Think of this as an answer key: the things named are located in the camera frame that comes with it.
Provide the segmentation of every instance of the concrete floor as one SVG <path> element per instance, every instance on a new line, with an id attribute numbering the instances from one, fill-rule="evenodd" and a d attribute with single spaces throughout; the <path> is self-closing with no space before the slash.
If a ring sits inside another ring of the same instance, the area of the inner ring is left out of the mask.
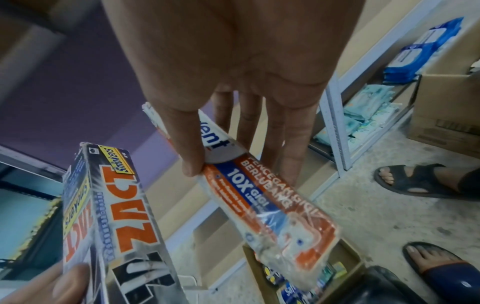
<path id="1" fill-rule="evenodd" d="M 396 194 L 373 180 L 373 171 L 395 164 L 442 163 L 446 166 L 480 166 L 480 160 L 406 138 L 405 117 L 357 161 L 348 174 L 317 200 L 319 207 L 342 227 L 344 235 L 365 253 L 368 265 L 393 271 L 429 303 L 434 293 L 410 269 L 401 248 L 409 241 L 438 244 L 480 268 L 480 204 Z M 179 274 L 196 275 L 194 244 L 183 244 L 172 257 Z M 215 294 L 200 294 L 200 303 L 263 303 L 245 265 Z M 196 303 L 194 296 L 190 302 Z"/>

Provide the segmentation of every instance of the black sandal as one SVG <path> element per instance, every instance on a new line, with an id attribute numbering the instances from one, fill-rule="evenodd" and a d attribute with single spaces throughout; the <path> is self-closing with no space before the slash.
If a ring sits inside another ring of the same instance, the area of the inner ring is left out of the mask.
<path id="1" fill-rule="evenodd" d="M 434 198 L 448 198 L 448 199 L 463 199 L 463 200 L 480 200 L 477 195 L 467 195 L 458 193 L 447 186 L 440 184 L 439 180 L 435 176 L 434 169 L 437 167 L 445 167 L 441 164 L 432 164 L 427 166 L 416 166 L 413 169 L 413 174 L 408 177 L 405 174 L 405 165 L 388 166 L 390 173 L 393 176 L 393 184 L 386 183 L 379 175 L 381 167 L 375 170 L 373 174 L 374 180 L 383 188 L 390 191 L 421 197 L 434 197 Z M 412 188 L 424 189 L 426 193 L 410 192 Z"/>

